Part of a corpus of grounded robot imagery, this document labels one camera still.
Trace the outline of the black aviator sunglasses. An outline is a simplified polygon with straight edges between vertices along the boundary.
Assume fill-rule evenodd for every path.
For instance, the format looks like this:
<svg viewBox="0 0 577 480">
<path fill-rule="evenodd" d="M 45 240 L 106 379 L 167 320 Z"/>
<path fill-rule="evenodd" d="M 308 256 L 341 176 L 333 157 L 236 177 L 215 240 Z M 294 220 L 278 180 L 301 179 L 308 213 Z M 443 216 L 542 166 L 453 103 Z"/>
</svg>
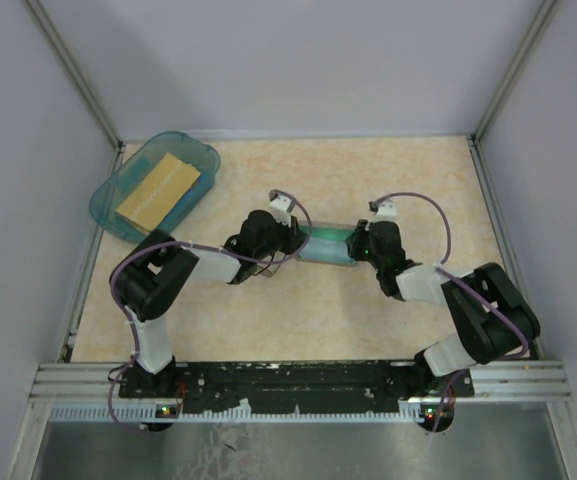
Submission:
<svg viewBox="0 0 577 480">
<path fill-rule="evenodd" d="M 279 270 L 280 265 L 266 265 L 260 268 L 256 273 L 255 276 L 262 276 L 266 278 L 271 278 L 275 275 L 275 273 Z"/>
</svg>

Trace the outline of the light blue cleaning cloth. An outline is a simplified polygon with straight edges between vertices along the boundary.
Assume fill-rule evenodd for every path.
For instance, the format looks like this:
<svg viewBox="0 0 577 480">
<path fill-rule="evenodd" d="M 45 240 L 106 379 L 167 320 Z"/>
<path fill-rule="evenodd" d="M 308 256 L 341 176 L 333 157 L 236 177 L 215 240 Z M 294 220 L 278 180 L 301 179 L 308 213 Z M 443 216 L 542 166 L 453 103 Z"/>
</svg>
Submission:
<svg viewBox="0 0 577 480">
<path fill-rule="evenodd" d="M 311 237 L 298 255 L 298 259 L 315 263 L 351 265 L 347 245 L 343 240 Z"/>
</svg>

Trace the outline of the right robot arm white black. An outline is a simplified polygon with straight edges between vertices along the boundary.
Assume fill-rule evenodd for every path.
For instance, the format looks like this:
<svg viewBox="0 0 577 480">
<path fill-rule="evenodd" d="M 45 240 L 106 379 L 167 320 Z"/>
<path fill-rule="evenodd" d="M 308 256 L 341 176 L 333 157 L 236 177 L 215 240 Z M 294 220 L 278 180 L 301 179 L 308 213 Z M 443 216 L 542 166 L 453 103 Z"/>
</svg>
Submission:
<svg viewBox="0 0 577 480">
<path fill-rule="evenodd" d="M 399 227 L 390 221 L 358 222 L 345 240 L 349 257 L 370 264 L 385 296 L 448 309 L 456 332 L 414 357 L 412 393 L 438 395 L 450 377 L 474 365 L 517 358 L 541 334 L 537 316 L 497 263 L 457 275 L 441 265 L 407 257 Z"/>
</svg>

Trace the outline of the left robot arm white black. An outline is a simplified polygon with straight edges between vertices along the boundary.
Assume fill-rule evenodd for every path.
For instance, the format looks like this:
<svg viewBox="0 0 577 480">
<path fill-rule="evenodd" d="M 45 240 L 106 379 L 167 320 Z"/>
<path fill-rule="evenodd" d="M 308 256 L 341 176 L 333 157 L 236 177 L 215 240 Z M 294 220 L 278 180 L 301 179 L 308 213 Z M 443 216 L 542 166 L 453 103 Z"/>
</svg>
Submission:
<svg viewBox="0 0 577 480">
<path fill-rule="evenodd" d="M 166 312 L 190 280 L 239 285 L 263 268 L 298 256 L 312 231 L 290 215 L 286 224 L 264 210 L 252 211 L 222 247 L 175 240 L 156 229 L 112 272 L 113 299 L 127 314 L 135 353 L 127 372 L 141 389 L 162 397 L 176 384 L 176 361 L 168 340 Z"/>
</svg>

